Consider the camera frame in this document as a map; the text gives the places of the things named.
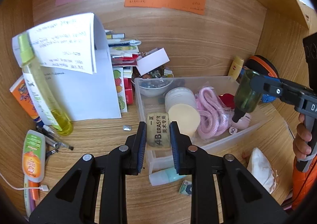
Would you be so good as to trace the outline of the right hand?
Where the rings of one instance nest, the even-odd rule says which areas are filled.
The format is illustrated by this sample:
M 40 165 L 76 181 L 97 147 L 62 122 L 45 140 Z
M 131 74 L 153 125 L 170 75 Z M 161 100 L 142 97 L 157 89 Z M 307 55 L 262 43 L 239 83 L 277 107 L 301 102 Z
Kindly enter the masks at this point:
M 293 141 L 293 151 L 297 159 L 305 159 L 312 151 L 308 142 L 312 139 L 312 134 L 307 130 L 304 125 L 305 116 L 304 114 L 299 114 L 299 124 L 297 125 L 296 137 Z

